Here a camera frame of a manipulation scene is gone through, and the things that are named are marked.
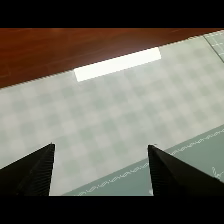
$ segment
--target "plaid surface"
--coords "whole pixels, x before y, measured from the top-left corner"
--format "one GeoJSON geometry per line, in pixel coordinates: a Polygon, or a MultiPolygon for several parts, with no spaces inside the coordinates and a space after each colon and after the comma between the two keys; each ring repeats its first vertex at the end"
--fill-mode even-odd
{"type": "Polygon", "coordinates": [[[204,37],[224,62],[224,31],[209,33],[204,37]]]}
{"type": "Polygon", "coordinates": [[[0,90],[0,168],[53,142],[61,195],[224,122],[224,65],[203,37],[77,83],[73,71],[0,90]]]}

